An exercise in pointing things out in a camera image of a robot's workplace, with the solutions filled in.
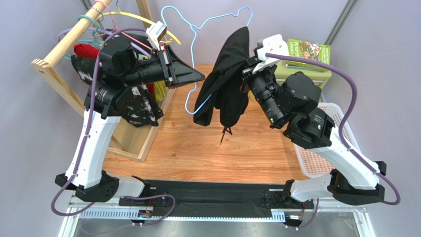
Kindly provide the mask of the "plain black trousers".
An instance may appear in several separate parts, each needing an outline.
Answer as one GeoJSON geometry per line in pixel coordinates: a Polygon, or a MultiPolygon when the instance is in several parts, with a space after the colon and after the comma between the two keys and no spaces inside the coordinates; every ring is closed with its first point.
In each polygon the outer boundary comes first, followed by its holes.
{"type": "Polygon", "coordinates": [[[193,115],[195,124],[210,125],[213,111],[217,109],[223,126],[222,135],[226,132],[232,134],[231,127],[237,124],[249,103],[248,94],[240,91],[242,68],[250,57],[249,46],[247,26],[236,30],[225,41],[196,100],[196,113],[193,115]]]}

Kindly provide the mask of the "black white-patterned trousers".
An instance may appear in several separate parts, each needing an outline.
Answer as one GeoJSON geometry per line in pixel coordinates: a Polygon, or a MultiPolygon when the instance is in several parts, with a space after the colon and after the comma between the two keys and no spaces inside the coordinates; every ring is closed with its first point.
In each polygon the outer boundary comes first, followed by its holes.
{"type": "MultiPolygon", "coordinates": [[[[91,85],[94,71],[94,58],[71,56],[71,63],[81,81],[91,85]]],[[[154,96],[146,85],[133,87],[128,93],[129,102],[124,108],[122,118],[135,127],[158,126],[158,119],[164,116],[154,96]]]]}

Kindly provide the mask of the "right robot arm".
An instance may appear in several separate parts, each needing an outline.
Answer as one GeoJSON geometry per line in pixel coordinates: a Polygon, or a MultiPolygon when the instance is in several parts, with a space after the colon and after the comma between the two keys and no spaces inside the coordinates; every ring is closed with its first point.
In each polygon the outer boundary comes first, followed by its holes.
{"type": "Polygon", "coordinates": [[[333,197],[349,205],[383,202],[385,189],[379,175],[385,163],[359,160],[341,142],[334,120],[318,107],[321,89],[308,76],[296,72],[278,84],[274,72],[274,66],[249,58],[242,69],[241,90],[252,92],[271,128],[283,129],[294,144],[333,166],[320,177],[287,181],[282,197],[299,202],[333,197]]]}

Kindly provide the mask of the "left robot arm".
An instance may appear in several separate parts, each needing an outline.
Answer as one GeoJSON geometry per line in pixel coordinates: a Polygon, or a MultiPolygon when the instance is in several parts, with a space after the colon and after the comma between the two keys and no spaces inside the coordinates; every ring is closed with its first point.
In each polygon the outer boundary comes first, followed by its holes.
{"type": "Polygon", "coordinates": [[[84,102],[84,126],[74,158],[55,183],[73,190],[84,202],[107,202],[113,197],[139,197],[145,183],[103,170],[112,135],[133,103],[133,90],[164,81],[176,88],[205,76],[180,60],[169,45],[158,45],[141,60],[135,45],[121,32],[108,36],[93,64],[92,84],[84,102]]]}

